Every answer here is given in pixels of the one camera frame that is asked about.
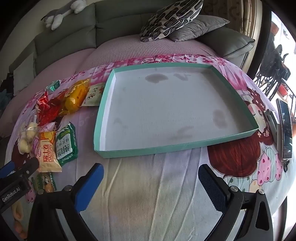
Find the green cow cracker packet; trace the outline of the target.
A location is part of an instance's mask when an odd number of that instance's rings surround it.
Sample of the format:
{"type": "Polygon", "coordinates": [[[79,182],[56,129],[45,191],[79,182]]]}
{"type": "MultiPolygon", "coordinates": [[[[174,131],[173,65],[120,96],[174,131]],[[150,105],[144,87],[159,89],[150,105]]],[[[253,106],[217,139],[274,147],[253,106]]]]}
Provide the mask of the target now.
{"type": "Polygon", "coordinates": [[[38,173],[36,176],[31,178],[34,190],[38,192],[44,189],[47,193],[54,192],[57,190],[53,173],[38,173]]]}

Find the clear steamed cake packet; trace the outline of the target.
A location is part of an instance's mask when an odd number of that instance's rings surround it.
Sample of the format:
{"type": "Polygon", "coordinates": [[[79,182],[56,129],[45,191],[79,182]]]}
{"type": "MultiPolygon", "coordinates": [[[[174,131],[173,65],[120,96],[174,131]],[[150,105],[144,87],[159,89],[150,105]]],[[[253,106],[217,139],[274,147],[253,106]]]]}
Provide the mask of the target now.
{"type": "Polygon", "coordinates": [[[36,154],[41,132],[55,130],[55,122],[38,126],[37,115],[29,118],[28,123],[23,123],[20,127],[18,137],[18,151],[20,154],[36,154]]]}

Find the orange swiss roll packet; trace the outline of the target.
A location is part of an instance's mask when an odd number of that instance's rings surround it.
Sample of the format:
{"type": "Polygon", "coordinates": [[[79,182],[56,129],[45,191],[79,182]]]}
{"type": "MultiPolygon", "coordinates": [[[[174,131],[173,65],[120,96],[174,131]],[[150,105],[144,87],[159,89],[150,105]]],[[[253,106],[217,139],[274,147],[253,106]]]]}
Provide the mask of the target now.
{"type": "Polygon", "coordinates": [[[55,137],[55,131],[39,133],[39,143],[36,157],[39,160],[38,171],[40,173],[62,172],[62,167],[59,164],[56,156],[55,137]]]}

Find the green biscuit packet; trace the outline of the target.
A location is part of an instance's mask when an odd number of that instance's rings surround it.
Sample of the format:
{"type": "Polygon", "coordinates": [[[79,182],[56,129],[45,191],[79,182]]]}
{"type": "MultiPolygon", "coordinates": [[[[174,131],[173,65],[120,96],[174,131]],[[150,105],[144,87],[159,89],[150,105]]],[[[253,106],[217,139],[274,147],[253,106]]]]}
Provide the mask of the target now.
{"type": "Polygon", "coordinates": [[[57,132],[56,154],[61,167],[78,157],[75,126],[71,122],[57,132]]]}

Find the red snack bag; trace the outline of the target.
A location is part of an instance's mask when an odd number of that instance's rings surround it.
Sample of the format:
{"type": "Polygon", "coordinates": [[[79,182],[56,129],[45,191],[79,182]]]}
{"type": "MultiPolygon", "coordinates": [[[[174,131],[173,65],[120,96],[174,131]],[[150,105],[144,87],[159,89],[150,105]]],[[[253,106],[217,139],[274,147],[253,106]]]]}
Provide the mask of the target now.
{"type": "Polygon", "coordinates": [[[56,119],[61,110],[65,93],[66,90],[60,92],[57,97],[49,99],[48,91],[45,91],[42,97],[37,100],[36,111],[38,126],[44,126],[56,119]]]}

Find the yellow cake clear packet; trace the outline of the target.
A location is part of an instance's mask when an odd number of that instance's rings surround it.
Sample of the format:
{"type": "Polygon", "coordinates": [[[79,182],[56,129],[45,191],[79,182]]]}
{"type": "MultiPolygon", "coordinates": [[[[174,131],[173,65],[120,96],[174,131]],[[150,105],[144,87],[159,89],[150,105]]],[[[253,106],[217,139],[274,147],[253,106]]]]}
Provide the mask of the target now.
{"type": "Polygon", "coordinates": [[[90,88],[90,79],[79,80],[64,95],[58,116],[72,114],[79,110],[90,88]]]}

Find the cream peach cake packet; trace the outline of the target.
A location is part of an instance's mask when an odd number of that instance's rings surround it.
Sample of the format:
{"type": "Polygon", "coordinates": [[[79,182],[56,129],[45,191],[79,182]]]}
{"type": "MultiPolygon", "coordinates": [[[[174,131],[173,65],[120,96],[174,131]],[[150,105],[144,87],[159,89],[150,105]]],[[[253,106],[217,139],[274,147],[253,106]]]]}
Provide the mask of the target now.
{"type": "Polygon", "coordinates": [[[104,88],[105,88],[104,82],[91,85],[82,103],[82,106],[99,106],[104,88]]]}

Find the teal black clothes pile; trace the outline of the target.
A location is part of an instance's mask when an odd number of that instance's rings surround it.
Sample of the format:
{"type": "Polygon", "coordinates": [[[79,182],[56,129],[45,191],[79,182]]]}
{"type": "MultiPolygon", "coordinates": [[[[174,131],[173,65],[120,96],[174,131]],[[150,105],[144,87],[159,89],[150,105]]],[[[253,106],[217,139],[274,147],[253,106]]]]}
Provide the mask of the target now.
{"type": "Polygon", "coordinates": [[[14,77],[8,73],[6,79],[1,82],[1,111],[4,111],[14,96],[14,77]]]}

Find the light grey cushion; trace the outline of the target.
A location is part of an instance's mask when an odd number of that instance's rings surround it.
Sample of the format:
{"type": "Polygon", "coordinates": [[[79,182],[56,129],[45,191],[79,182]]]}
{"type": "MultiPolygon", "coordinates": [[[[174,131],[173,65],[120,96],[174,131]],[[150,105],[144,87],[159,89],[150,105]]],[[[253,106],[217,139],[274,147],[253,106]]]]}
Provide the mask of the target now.
{"type": "Polygon", "coordinates": [[[14,70],[14,96],[17,96],[35,78],[34,53],[27,58],[14,70]]]}

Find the teal foil candy packet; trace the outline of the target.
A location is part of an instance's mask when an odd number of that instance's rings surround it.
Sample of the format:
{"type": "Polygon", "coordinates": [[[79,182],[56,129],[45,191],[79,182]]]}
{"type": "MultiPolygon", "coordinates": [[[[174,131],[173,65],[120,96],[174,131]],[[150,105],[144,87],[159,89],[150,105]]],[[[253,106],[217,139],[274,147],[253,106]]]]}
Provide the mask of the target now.
{"type": "Polygon", "coordinates": [[[49,84],[47,87],[46,87],[46,91],[48,93],[53,93],[55,92],[59,87],[60,87],[60,80],[56,80],[56,81],[53,81],[51,84],[49,84]]]}

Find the grey phone stand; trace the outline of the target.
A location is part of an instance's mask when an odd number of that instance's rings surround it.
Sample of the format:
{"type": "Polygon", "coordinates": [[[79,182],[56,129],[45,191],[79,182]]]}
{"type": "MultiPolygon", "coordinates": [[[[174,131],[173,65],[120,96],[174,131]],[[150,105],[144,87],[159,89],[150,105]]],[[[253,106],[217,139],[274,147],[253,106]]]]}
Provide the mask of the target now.
{"type": "MultiPolygon", "coordinates": [[[[269,126],[270,131],[271,131],[271,135],[272,135],[272,137],[274,139],[274,142],[275,142],[276,147],[277,147],[277,150],[278,150],[277,142],[278,142],[278,127],[280,125],[279,120],[276,117],[275,112],[273,110],[271,110],[271,109],[267,109],[264,112],[264,116],[267,119],[267,123],[268,123],[268,126],[269,126]]],[[[291,159],[289,161],[283,162],[283,161],[281,161],[279,154],[278,154],[278,158],[279,158],[279,161],[278,162],[282,165],[283,171],[285,173],[287,173],[287,171],[288,171],[288,165],[289,165],[291,159]]]]}

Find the black drying rack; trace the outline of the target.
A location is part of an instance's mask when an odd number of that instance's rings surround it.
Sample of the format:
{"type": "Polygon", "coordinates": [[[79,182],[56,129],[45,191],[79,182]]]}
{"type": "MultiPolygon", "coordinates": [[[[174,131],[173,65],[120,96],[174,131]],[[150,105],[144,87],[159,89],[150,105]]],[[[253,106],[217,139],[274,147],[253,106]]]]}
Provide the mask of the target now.
{"type": "Polygon", "coordinates": [[[254,82],[269,101],[280,98],[295,110],[295,42],[270,33],[254,82]]]}

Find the grey green sofa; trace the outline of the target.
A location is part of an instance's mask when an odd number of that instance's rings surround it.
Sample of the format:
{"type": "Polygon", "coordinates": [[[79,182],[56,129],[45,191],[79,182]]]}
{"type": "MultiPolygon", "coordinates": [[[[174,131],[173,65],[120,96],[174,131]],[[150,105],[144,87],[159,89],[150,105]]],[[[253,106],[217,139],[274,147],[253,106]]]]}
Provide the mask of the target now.
{"type": "MultiPolygon", "coordinates": [[[[34,53],[35,73],[54,62],[81,50],[98,48],[103,43],[130,35],[139,37],[149,18],[171,1],[99,1],[81,13],[64,18],[60,27],[46,29],[37,35],[9,66],[13,71],[34,53]]],[[[243,64],[255,40],[226,25],[196,39],[238,66],[243,64]]]]}

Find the grey pillow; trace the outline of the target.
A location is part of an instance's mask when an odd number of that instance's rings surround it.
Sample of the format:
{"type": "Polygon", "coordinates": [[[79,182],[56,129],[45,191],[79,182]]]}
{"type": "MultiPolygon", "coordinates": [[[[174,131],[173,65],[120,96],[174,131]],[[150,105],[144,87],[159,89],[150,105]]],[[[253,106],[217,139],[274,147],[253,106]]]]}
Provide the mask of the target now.
{"type": "Polygon", "coordinates": [[[182,42],[196,39],[208,32],[216,30],[230,23],[229,20],[218,16],[198,15],[190,23],[178,30],[175,30],[168,37],[174,42],[182,42]]]}

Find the black white patterned pillow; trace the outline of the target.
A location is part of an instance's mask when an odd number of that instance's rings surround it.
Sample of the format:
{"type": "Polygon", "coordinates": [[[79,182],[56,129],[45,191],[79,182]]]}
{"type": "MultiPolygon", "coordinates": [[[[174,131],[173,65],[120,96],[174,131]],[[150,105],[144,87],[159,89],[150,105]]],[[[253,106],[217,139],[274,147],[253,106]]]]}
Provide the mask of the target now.
{"type": "Polygon", "coordinates": [[[184,27],[199,15],[203,2],[203,0],[177,1],[158,10],[142,27],[140,41],[160,40],[184,27]]]}

